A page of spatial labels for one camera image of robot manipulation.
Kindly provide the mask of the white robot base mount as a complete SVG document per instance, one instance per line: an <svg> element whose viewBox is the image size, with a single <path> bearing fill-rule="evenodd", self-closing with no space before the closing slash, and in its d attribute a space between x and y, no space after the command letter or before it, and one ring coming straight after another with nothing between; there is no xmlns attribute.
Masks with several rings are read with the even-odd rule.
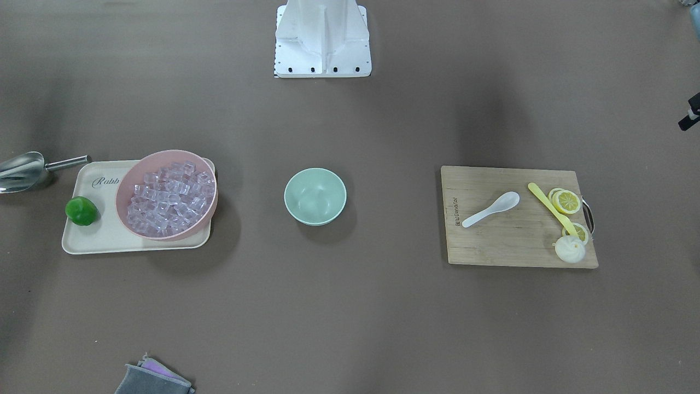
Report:
<svg viewBox="0 0 700 394"><path fill-rule="evenodd" d="M287 1L276 12L277 78L361 78L372 73L368 13L355 1Z"/></svg>

